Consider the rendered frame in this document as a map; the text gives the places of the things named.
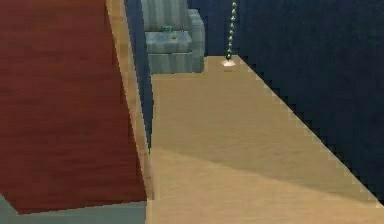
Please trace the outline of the grey-blue striped sofa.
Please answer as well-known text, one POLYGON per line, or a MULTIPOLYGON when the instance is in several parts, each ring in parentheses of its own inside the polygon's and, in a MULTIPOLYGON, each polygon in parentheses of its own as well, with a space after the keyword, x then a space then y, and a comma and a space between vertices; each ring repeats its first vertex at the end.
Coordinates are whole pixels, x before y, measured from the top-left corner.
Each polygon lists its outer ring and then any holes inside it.
POLYGON ((201 73, 205 25, 199 11, 187 0, 141 0, 141 4, 150 72, 201 73), (163 32, 163 26, 172 26, 173 32, 163 32))

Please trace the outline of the beaded floor lamp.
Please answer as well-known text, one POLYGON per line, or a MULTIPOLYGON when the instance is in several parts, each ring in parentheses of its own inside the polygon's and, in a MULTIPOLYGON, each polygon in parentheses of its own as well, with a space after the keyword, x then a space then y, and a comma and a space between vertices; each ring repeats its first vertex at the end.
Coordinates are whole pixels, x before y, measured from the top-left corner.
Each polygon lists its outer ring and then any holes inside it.
POLYGON ((228 47, 225 55, 225 60, 222 62, 222 65, 224 67, 233 67, 236 65, 236 63, 232 60, 232 48, 233 48, 233 39, 234 39, 234 33, 235 33, 236 11, 237 11, 237 0, 232 0, 231 17, 230 17, 229 31, 228 31, 228 47))

